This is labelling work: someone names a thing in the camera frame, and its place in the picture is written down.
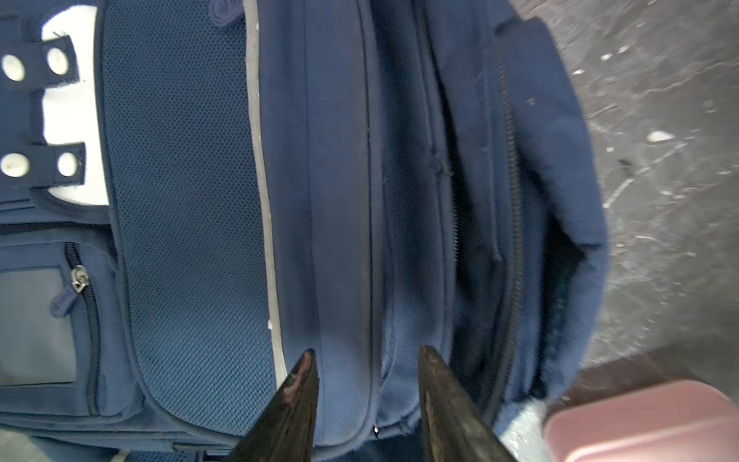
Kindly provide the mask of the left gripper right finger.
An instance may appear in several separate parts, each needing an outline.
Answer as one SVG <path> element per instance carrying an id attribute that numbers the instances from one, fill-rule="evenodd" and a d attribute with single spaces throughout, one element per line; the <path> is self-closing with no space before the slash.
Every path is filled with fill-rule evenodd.
<path id="1" fill-rule="evenodd" d="M 418 381 L 428 461 L 515 462 L 432 346 L 420 347 Z"/>

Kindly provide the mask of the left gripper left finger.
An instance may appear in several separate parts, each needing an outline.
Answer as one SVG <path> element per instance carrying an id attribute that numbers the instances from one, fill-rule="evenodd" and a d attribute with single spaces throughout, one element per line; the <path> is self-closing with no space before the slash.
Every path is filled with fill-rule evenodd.
<path id="1" fill-rule="evenodd" d="M 319 401 L 315 352 L 301 354 L 251 431 L 227 461 L 310 461 Z"/>

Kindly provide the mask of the pink pencil case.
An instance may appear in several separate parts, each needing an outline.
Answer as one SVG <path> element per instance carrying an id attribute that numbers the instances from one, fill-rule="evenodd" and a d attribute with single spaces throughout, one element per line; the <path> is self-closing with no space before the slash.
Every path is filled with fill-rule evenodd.
<path id="1" fill-rule="evenodd" d="M 673 381 L 560 411 L 553 461 L 736 461 L 738 406 L 716 388 Z"/>

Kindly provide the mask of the navy blue student backpack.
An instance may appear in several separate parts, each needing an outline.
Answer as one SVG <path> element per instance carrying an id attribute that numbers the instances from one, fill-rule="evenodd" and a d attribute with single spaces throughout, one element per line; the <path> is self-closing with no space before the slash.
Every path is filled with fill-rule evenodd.
<path id="1" fill-rule="evenodd" d="M 1 427 L 218 459 L 306 350 L 309 456 L 418 460 L 420 348 L 503 433 L 575 381 L 608 231 L 506 1 L 5 1 Z"/>

